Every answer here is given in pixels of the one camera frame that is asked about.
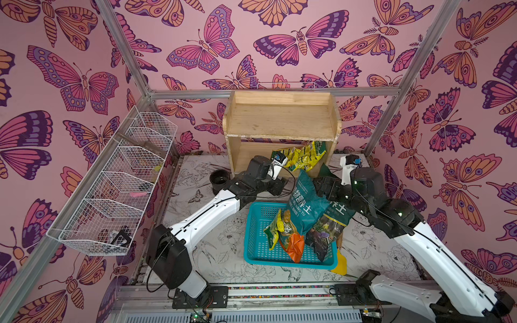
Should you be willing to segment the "teal orange soil bag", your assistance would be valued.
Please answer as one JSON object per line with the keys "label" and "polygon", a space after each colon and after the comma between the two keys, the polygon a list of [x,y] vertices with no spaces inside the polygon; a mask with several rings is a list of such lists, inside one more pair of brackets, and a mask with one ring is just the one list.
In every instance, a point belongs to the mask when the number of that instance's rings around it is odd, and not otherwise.
{"label": "teal orange soil bag", "polygon": [[278,242],[294,263],[301,261],[305,237],[329,205],[325,197],[317,195],[312,178],[301,170],[288,204],[277,221],[280,224]]}

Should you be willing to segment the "yellow fertilizer bag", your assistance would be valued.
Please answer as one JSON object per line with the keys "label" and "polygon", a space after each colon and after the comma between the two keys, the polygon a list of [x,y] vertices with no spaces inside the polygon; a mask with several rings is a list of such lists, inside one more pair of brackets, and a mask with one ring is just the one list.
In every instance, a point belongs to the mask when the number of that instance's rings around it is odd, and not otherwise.
{"label": "yellow fertilizer bag", "polygon": [[311,141],[308,145],[301,148],[285,148],[272,152],[273,154],[284,154],[288,162],[284,168],[290,172],[304,170],[306,172],[313,169],[323,156],[327,153],[326,144],[323,141]]}
{"label": "yellow fertilizer bag", "polygon": [[285,232],[285,222],[282,218],[282,210],[279,209],[272,222],[263,230],[267,236],[268,248],[273,250],[280,240],[280,234]]}

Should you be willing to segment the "dark green soil bag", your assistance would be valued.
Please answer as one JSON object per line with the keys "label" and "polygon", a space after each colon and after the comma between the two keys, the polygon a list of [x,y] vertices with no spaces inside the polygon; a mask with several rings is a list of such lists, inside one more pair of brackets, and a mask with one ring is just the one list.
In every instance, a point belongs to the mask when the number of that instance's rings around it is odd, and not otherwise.
{"label": "dark green soil bag", "polygon": [[[323,176],[338,178],[325,164],[321,166],[317,177]],[[341,202],[330,202],[324,197],[320,197],[326,200],[326,209],[305,237],[306,245],[312,247],[320,262],[324,262],[329,256],[332,243],[337,241],[354,216],[354,212],[349,209],[346,201],[348,195],[346,187],[343,186]]]}

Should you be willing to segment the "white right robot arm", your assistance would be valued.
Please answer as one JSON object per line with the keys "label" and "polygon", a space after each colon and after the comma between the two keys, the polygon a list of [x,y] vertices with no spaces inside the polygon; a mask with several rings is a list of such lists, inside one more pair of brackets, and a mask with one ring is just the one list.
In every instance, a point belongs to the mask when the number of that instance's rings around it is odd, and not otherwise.
{"label": "white right robot arm", "polygon": [[514,308],[510,295],[486,285],[448,250],[411,203],[390,198],[374,169],[348,165],[342,179],[319,176],[313,183],[318,196],[363,215],[404,247],[439,286],[423,289],[368,270],[355,282],[361,301],[392,303],[434,322],[503,322]]}

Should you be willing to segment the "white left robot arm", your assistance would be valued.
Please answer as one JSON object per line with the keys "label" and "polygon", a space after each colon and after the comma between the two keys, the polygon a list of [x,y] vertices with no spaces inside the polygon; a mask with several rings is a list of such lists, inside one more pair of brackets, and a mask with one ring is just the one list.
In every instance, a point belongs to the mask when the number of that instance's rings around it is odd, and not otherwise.
{"label": "white left robot arm", "polygon": [[254,156],[248,168],[226,181],[216,180],[217,194],[198,211],[166,227],[156,226],[149,236],[145,262],[168,289],[180,289],[192,299],[210,298],[209,283],[193,268],[192,254],[200,241],[223,220],[254,202],[262,192],[280,196],[288,180],[285,157]]}

